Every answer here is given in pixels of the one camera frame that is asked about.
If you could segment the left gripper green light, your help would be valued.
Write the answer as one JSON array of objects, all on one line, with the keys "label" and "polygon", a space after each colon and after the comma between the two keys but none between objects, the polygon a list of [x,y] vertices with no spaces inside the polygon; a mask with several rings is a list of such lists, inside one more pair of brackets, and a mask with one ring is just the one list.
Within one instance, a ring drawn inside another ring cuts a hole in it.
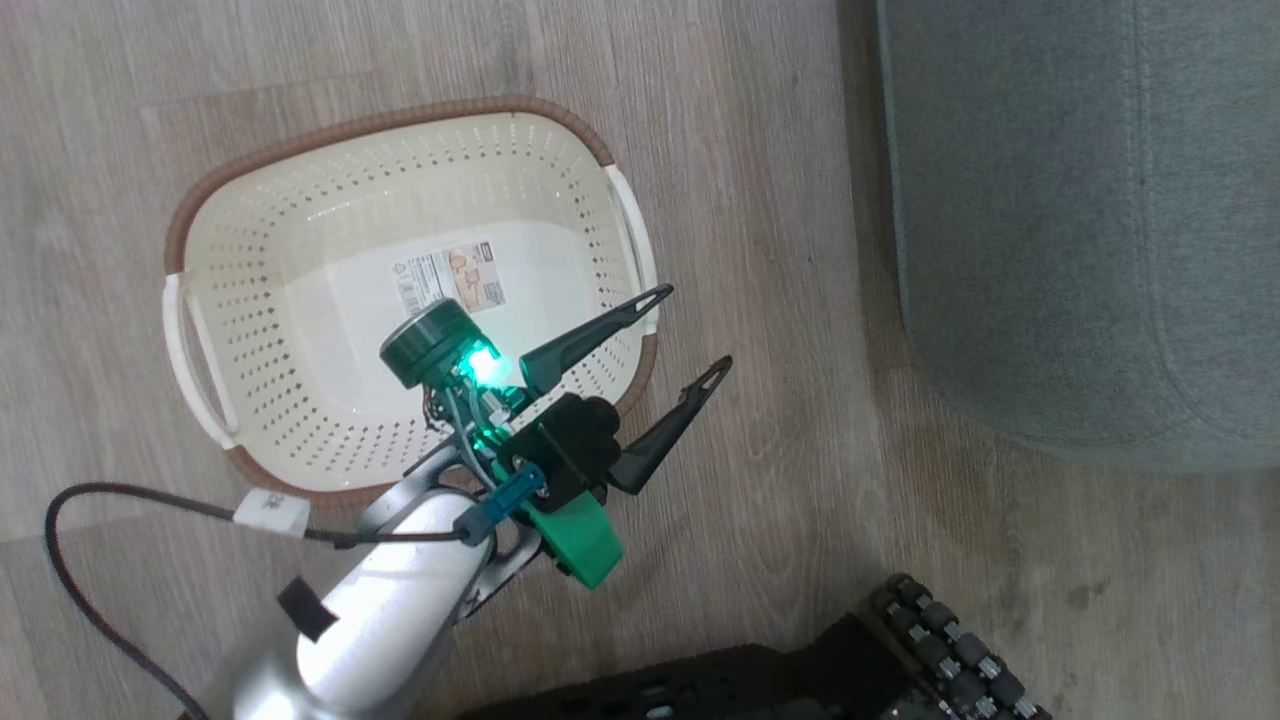
[{"label": "left gripper green light", "polygon": [[564,393],[540,413],[564,373],[675,292],[658,284],[520,357],[503,354],[453,299],[442,299],[397,327],[380,359],[407,389],[424,392],[428,425],[451,429],[449,446],[490,488],[539,470],[532,503],[605,496],[611,484],[639,495],[733,366],[714,361],[682,388],[676,405],[626,448],[616,439],[620,411],[596,396]]}]

